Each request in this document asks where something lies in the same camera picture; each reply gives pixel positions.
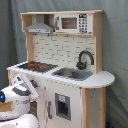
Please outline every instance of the gray curtain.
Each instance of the gray curtain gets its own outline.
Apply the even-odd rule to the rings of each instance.
[[[0,0],[0,82],[7,85],[6,67],[26,60],[21,12],[104,10],[103,70],[115,75],[107,87],[107,121],[128,126],[128,0]]]

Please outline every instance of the sink basin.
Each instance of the sink basin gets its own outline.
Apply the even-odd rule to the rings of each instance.
[[[63,72],[63,71],[75,72],[75,76],[73,78],[70,78],[68,76],[59,75],[60,72]],[[73,69],[73,68],[61,68],[61,69],[53,72],[52,75],[54,75],[56,77],[66,78],[66,79],[74,79],[74,80],[78,80],[78,81],[83,81],[83,80],[87,79],[88,77],[90,77],[91,75],[93,75],[93,73],[90,71],[83,71],[83,70]]]

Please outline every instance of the white tile backsplash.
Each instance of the white tile backsplash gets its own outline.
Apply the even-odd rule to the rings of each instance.
[[[79,53],[88,50],[94,55],[95,37],[36,34],[33,35],[35,60],[76,68]],[[87,70],[94,70],[88,55],[82,56],[87,61]]]

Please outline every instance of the stovetop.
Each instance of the stovetop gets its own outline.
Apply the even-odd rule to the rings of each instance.
[[[35,61],[31,61],[31,62],[18,66],[18,68],[32,70],[36,72],[42,72],[42,73],[47,72],[55,67],[58,67],[58,65],[40,63],[40,62],[35,62]]]

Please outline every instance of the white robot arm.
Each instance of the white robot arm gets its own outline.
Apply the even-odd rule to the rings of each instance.
[[[13,110],[0,112],[0,120],[15,119],[30,111],[30,100],[38,98],[38,93],[26,77],[19,74],[12,80],[12,86],[0,91],[2,103],[13,102]]]
[[[9,126],[9,128],[38,128],[39,124],[35,125],[38,123],[36,117],[32,114],[27,114],[30,111],[30,100],[34,101],[38,96],[26,75],[23,73],[17,75],[12,80],[12,86],[8,86],[0,91],[0,101],[2,103],[13,102],[12,111],[0,112],[0,121],[11,119],[11,121],[0,123],[0,128],[6,128],[6,126]]]

